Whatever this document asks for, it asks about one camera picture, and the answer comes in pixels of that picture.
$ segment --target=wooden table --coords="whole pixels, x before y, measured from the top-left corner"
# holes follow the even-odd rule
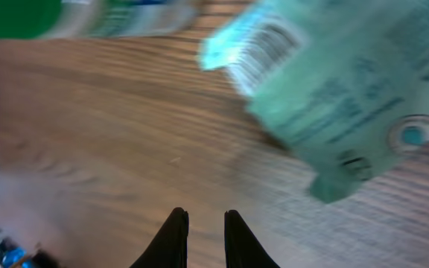
[[[311,169],[199,70],[200,41],[246,4],[208,1],[167,37],[0,42],[0,226],[69,267],[128,267],[182,206],[188,265],[224,267],[235,208],[281,267],[429,267],[429,147],[322,205]]]

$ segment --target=round logo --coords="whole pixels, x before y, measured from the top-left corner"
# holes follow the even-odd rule
[[[429,115],[411,115],[400,119],[390,129],[388,142],[398,154],[418,150],[429,142]]]

